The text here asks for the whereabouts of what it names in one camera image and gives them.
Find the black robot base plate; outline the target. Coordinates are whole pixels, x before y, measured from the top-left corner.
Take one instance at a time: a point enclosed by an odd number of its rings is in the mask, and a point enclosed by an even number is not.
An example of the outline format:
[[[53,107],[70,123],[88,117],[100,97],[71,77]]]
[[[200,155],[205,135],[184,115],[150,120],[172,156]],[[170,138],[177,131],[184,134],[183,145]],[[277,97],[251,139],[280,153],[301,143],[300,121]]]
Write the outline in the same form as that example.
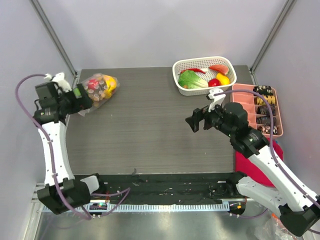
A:
[[[128,205],[209,205],[223,199],[242,198],[236,184],[245,177],[242,172],[174,173],[174,174],[104,174],[104,187],[93,200],[107,199],[118,203],[121,192],[130,188],[123,201]]]

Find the clear pink zip top bag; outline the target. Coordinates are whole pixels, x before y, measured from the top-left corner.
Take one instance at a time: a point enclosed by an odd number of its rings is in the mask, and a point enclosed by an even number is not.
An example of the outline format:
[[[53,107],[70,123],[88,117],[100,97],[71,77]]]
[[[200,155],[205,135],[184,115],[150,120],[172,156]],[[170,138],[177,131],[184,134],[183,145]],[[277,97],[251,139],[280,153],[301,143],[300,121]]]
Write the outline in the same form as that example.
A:
[[[83,80],[81,84],[92,100],[91,108],[81,110],[78,113],[83,117],[106,103],[120,87],[120,83],[116,77],[103,73],[95,73],[91,77]]]

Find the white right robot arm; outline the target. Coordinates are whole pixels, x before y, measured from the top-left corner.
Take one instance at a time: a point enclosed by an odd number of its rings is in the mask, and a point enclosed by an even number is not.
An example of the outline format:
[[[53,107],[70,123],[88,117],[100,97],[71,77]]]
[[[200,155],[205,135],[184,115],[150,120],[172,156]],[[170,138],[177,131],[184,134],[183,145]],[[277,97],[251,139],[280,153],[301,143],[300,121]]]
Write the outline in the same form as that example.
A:
[[[215,128],[229,137],[233,149],[258,167],[274,187],[264,186],[246,174],[238,173],[226,184],[226,193],[233,198],[249,197],[278,216],[286,229],[301,237],[320,219],[320,196],[307,187],[274,152],[271,139],[252,128],[248,113],[237,102],[214,108],[196,108],[185,121],[193,132]]]

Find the yellow banana bunch toy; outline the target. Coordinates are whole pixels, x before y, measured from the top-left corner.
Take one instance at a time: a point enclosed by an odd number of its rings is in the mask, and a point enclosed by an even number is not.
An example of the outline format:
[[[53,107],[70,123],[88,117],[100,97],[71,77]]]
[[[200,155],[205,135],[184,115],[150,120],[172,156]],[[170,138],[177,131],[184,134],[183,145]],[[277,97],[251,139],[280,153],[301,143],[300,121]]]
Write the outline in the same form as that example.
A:
[[[113,76],[103,75],[103,80],[106,83],[106,88],[104,89],[104,98],[109,99],[112,97],[118,87],[117,79]]]

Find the green apple toy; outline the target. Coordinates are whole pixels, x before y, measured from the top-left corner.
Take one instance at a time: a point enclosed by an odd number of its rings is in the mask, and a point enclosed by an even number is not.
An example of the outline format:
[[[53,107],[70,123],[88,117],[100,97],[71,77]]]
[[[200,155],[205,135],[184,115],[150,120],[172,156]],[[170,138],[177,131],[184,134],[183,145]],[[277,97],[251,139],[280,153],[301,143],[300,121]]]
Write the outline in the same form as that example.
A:
[[[81,94],[81,92],[80,92],[80,90],[79,90],[78,87],[76,87],[76,88],[73,89],[73,93],[74,93],[74,96],[75,96],[77,99],[79,99],[79,98],[82,97],[82,94]]]

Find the brown longan bunch toy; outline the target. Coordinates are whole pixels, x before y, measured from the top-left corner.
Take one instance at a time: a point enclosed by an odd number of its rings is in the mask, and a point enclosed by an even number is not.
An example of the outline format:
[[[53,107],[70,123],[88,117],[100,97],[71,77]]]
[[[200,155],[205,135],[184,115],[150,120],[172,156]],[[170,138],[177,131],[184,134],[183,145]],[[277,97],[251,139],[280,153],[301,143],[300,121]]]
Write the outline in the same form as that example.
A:
[[[90,79],[84,82],[84,89],[87,91],[89,97],[92,99],[93,106],[100,107],[103,101],[105,100],[104,90],[106,89],[106,82],[104,81],[103,78],[91,78],[91,79],[97,79],[99,81],[99,89],[96,89],[96,90],[88,89],[88,81]]]

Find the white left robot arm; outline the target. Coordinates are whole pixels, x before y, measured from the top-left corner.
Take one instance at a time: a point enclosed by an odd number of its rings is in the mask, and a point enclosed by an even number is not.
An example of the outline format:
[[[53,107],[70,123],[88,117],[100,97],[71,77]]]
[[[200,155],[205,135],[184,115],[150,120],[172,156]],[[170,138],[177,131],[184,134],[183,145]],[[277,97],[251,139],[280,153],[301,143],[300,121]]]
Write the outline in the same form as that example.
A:
[[[66,80],[53,79],[35,87],[38,95],[36,121],[45,158],[44,188],[37,197],[54,214],[83,207],[93,198],[100,200],[107,192],[98,173],[75,178],[66,146],[66,117],[92,107],[84,87],[72,88]]]

